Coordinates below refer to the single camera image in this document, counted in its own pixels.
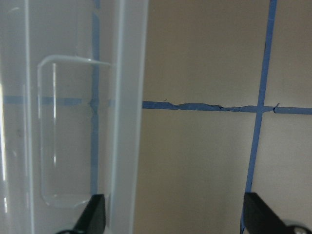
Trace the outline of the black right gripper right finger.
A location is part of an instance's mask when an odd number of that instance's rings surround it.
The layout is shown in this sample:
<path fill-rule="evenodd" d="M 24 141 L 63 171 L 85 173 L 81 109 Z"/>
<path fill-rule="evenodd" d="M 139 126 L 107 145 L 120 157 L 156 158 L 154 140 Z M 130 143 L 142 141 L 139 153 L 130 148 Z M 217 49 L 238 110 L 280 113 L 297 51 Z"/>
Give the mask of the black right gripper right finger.
<path fill-rule="evenodd" d="M 257 193 L 245 193 L 243 203 L 244 225 L 250 234 L 293 233 Z"/>

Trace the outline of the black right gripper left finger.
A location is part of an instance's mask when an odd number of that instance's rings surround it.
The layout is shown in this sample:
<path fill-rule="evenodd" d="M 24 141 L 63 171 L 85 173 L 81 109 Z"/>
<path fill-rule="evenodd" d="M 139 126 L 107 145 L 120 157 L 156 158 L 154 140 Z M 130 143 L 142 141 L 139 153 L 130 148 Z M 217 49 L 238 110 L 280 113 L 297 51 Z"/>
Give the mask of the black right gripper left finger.
<path fill-rule="evenodd" d="M 104 194 L 92 195 L 72 229 L 57 234 L 103 234 L 106 227 Z"/>

